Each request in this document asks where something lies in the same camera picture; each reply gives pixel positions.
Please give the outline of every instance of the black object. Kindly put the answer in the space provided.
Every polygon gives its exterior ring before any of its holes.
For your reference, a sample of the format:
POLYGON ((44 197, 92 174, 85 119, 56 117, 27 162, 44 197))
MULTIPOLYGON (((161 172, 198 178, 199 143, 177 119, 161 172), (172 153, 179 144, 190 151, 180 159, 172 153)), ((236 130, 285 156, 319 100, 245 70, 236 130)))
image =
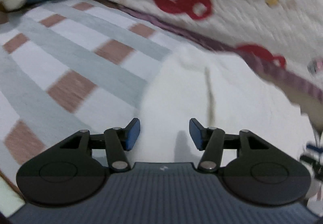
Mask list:
POLYGON ((250 131, 228 135, 196 119, 190 135, 205 150, 192 163, 135 163, 131 150, 140 132, 126 128, 100 135, 81 130, 23 164, 17 185, 28 203, 10 217, 17 224, 207 223, 314 224, 301 203, 311 182, 298 161, 250 131), (105 149, 108 167, 91 157, 105 149), (223 149, 238 158, 220 167, 223 149))

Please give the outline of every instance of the metal screw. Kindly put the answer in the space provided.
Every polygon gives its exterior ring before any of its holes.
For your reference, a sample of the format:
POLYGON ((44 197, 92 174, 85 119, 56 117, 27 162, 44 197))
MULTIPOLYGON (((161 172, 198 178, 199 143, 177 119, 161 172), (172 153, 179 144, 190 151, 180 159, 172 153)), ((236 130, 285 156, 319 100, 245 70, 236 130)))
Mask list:
POLYGON ((215 169, 215 167, 216 167, 216 163, 214 163, 213 161, 208 161, 208 160, 201 162, 200 165, 203 169, 215 169))
POLYGON ((128 166, 127 162, 124 161, 115 161, 112 163, 114 169, 125 169, 128 166))

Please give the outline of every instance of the purple blanket trim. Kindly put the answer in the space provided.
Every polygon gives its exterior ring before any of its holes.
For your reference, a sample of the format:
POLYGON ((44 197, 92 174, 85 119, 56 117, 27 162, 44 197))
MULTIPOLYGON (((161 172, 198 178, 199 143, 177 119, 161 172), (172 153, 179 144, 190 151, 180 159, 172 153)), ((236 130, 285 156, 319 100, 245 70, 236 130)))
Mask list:
POLYGON ((204 48, 206 48, 208 50, 227 51, 227 52, 237 53, 245 60, 245 62, 248 64, 248 66, 256 73, 265 73, 267 75, 270 75, 273 78, 280 80, 280 81, 284 82, 285 84, 287 84, 293 88, 296 88, 299 91, 304 92, 304 93, 318 99, 320 102, 323 102, 323 91, 320 88, 318 88, 317 86, 315 86, 311 82, 295 75, 294 73, 291 73, 289 71, 286 71, 286 70, 276 66, 273 63, 262 60, 253 54, 238 51, 231 46, 223 44, 223 43, 216 41, 214 39, 205 37, 205 36, 200 35, 198 33, 194 33, 192 31, 189 31, 189 30, 186 30, 186 29, 183 29, 180 27, 176 27, 175 25, 161 21, 152 15, 138 12, 138 11, 129 9, 125 6, 120 6, 119 9, 121 11, 133 16, 133 17, 136 17, 136 18, 142 19, 142 20, 146 20, 146 21, 152 23, 153 25, 158 26, 166 31, 170 31, 170 32, 180 35, 184 38, 187 38, 187 39, 203 46, 204 48))

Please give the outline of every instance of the checkered bed sheet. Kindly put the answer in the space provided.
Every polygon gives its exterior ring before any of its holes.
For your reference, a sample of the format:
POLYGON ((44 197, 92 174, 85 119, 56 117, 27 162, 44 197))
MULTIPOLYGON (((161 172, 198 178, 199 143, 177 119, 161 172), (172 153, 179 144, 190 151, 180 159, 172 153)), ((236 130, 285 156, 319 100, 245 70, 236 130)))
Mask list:
POLYGON ((187 41, 92 0, 54 0, 0 25, 0 170, 80 129, 136 116, 162 60, 187 41))

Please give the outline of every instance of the brown edge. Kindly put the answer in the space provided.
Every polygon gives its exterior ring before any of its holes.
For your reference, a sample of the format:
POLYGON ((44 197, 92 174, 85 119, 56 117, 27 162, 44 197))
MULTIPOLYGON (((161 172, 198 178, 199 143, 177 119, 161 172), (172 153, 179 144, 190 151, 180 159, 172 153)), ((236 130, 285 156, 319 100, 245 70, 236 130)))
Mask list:
POLYGON ((25 202, 24 196, 20 189, 0 170, 0 177, 12 188, 12 190, 25 202))

